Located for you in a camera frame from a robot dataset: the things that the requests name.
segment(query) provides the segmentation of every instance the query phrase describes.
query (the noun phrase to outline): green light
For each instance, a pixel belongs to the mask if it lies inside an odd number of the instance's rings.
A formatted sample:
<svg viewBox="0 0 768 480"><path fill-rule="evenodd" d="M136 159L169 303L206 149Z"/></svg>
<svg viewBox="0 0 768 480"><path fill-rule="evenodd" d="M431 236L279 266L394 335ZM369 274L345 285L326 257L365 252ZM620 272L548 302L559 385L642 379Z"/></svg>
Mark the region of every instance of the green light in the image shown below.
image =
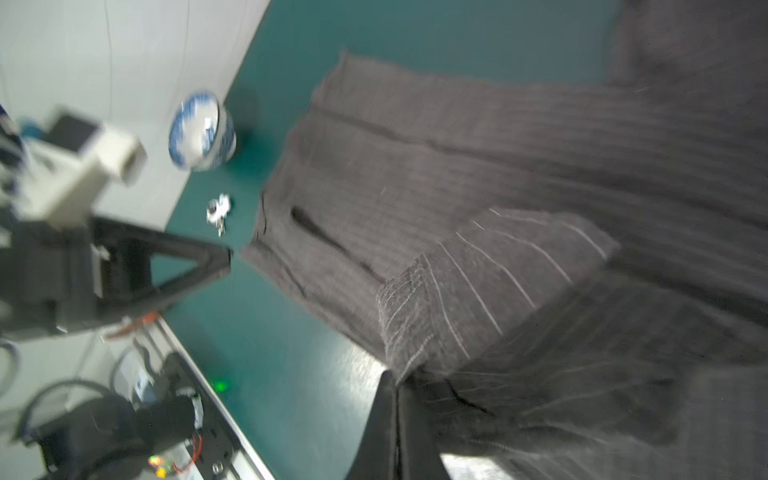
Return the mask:
<svg viewBox="0 0 768 480"><path fill-rule="evenodd" d="M214 380L213 387L214 390L222 393L230 389L230 383L227 380Z"/></svg>

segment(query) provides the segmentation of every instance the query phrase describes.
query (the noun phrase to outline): red wire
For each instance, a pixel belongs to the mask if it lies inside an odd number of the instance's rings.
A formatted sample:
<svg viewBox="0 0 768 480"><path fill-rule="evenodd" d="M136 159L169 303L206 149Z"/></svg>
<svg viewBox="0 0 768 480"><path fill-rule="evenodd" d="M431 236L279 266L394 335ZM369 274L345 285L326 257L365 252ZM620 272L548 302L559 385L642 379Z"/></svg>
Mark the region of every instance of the red wire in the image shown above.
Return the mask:
<svg viewBox="0 0 768 480"><path fill-rule="evenodd" d="M200 457L200 453L203 451L203 436L200 435L199 433L197 433L195 435L197 435L197 439L198 440L197 440L197 448L194 449L194 452L192 454L192 459L187 464L187 466L182 468L181 470L179 470L179 468L176 466L176 462L174 462L174 470L176 470L176 473L184 473L184 472L186 472L187 470L189 470L189 468L192 465L194 465L194 463Z"/></svg>

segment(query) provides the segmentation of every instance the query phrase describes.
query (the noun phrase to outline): white wall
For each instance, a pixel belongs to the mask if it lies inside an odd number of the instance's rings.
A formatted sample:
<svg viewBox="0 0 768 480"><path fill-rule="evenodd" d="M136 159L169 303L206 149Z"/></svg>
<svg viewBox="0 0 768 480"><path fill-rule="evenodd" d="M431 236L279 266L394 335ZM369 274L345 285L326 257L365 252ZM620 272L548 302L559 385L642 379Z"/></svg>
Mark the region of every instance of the white wall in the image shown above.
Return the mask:
<svg viewBox="0 0 768 480"><path fill-rule="evenodd" d="M187 180L168 156L170 120L192 91L226 96L268 3L0 0L0 103L39 121L63 104L137 133L147 166L95 210L162 229Z"/></svg>

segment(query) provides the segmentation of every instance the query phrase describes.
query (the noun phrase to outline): green tabletop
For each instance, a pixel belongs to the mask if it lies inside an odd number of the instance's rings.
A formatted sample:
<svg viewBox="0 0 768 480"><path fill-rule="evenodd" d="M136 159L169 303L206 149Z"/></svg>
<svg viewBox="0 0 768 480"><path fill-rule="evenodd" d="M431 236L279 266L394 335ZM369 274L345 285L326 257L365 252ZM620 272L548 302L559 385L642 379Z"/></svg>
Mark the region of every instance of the green tabletop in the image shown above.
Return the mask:
<svg viewBox="0 0 768 480"><path fill-rule="evenodd" d="M225 102L237 154L192 174L168 231L218 240L210 199L230 194L222 241L251 237L260 188L341 51L420 71L507 82L596 83L618 0L272 0ZM240 258L167 320L281 480L343 478L380 366Z"/></svg>

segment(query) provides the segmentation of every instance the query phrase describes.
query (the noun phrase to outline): bowl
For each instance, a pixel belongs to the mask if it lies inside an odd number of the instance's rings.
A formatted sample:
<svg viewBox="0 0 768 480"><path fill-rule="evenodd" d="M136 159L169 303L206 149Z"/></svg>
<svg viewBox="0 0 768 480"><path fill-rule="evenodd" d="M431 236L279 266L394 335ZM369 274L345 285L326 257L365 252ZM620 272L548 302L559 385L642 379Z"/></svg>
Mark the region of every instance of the bowl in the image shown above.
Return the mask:
<svg viewBox="0 0 768 480"><path fill-rule="evenodd" d="M168 153L183 170L211 170L226 163L235 151L237 137L232 118L209 91L192 94L174 116Z"/></svg>

